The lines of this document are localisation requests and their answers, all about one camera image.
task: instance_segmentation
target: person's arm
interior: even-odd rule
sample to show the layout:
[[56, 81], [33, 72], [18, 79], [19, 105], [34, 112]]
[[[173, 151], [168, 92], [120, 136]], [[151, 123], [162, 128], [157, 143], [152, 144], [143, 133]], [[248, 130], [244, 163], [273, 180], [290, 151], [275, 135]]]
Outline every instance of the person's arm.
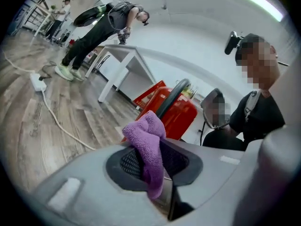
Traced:
[[237, 137], [241, 132], [243, 132], [245, 124], [245, 106], [250, 94], [251, 92], [242, 98], [238, 107], [230, 117], [229, 125], [222, 128], [228, 135]]
[[127, 29], [129, 29], [134, 21], [134, 19], [136, 18], [137, 14], [139, 13], [139, 8], [138, 7], [133, 7], [128, 16], [127, 16]]
[[226, 125], [222, 129], [225, 130], [229, 136], [237, 137], [239, 135], [239, 133], [233, 130], [230, 125]]
[[57, 14], [64, 15], [64, 14], [68, 13], [69, 10], [70, 10], [70, 6], [67, 5], [62, 9], [62, 11], [58, 11]]

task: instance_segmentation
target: table leg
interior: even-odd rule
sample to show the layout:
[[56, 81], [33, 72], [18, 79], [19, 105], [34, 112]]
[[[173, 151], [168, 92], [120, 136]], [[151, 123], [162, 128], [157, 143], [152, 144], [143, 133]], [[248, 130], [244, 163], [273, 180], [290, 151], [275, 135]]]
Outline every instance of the table leg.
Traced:
[[105, 56], [105, 54], [107, 53], [107, 51], [103, 48], [102, 51], [99, 53], [99, 55], [96, 57], [96, 59], [93, 61], [93, 63], [91, 64], [90, 68], [88, 69], [88, 72], [86, 73], [85, 77], [88, 78], [90, 73], [92, 72], [92, 70], [94, 69], [96, 63], [98, 62], [98, 60]]
[[107, 84], [105, 85], [105, 87], [103, 88], [98, 101], [99, 102], [104, 102], [106, 96], [108, 95], [110, 89], [112, 88], [114, 82], [116, 81], [116, 79], [121, 75], [121, 73], [123, 72], [123, 69], [128, 65], [128, 63], [133, 59], [135, 55], [135, 52], [131, 52], [129, 53], [124, 60], [122, 60], [122, 62], [120, 63], [120, 65], [118, 66], [118, 68], [115, 71], [115, 74], [113, 76], [112, 79], [110, 79]]
[[39, 31], [41, 30], [42, 26], [44, 25], [44, 23], [47, 21], [47, 19], [50, 17], [50, 13], [46, 16], [46, 18], [43, 20], [43, 22], [41, 23], [41, 25], [39, 26], [39, 28], [37, 29], [36, 33], [34, 34], [34, 37], [36, 37], [39, 33]]
[[116, 91], [119, 90], [120, 86], [122, 85], [123, 81], [126, 80], [126, 78], [127, 78], [127, 76], [128, 76], [129, 73], [130, 73], [130, 71], [128, 71], [127, 74], [125, 75], [125, 77], [123, 77], [123, 79], [121, 80], [120, 84], [117, 86]]

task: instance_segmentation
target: red object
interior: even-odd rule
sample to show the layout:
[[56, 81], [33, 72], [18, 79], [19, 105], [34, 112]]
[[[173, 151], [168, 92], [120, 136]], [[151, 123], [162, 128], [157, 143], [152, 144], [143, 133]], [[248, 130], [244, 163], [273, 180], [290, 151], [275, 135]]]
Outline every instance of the red object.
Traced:
[[147, 91], [145, 91], [142, 95], [137, 97], [134, 100], [134, 103], [136, 105], [140, 106], [142, 109], [144, 109], [146, 107], [147, 103], [150, 101], [150, 99], [154, 95], [154, 92], [156, 91], [156, 89], [163, 87], [163, 86], [166, 86], [164, 81], [159, 81], [157, 84], [153, 85]]
[[[149, 110], [156, 112], [171, 91], [172, 89], [168, 87], [158, 88], [136, 120]], [[179, 95], [178, 99], [161, 118], [166, 130], [166, 137], [179, 140], [197, 114], [198, 111], [191, 100], [183, 94]]]

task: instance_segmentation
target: black t-shirt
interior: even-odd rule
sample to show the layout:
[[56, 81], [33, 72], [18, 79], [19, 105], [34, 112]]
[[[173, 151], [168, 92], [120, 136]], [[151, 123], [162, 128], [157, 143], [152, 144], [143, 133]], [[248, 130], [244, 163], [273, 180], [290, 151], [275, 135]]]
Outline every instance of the black t-shirt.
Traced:
[[284, 125], [283, 116], [272, 96], [268, 98], [261, 94], [255, 108], [245, 122], [245, 106], [251, 92], [239, 103], [230, 118], [230, 127], [237, 133], [244, 134], [245, 143], [263, 139], [271, 131]]

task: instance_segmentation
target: black pants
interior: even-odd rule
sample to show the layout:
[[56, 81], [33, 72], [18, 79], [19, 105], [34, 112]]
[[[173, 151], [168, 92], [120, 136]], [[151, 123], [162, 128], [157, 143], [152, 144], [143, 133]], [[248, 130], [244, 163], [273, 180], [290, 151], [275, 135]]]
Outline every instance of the black pants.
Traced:
[[62, 21], [55, 20], [55, 22], [52, 24], [51, 28], [47, 31], [45, 36], [48, 37], [48, 39], [51, 39], [57, 28], [61, 25], [61, 23]]
[[115, 33], [117, 33], [117, 30], [111, 27], [107, 15], [105, 15], [84, 37], [73, 44], [62, 60], [62, 64], [68, 66], [71, 60], [75, 58], [72, 68], [79, 69], [88, 53]]
[[227, 135], [224, 130], [214, 130], [208, 133], [204, 139], [202, 146], [208, 146], [219, 149], [245, 151], [247, 143], [242, 140]]

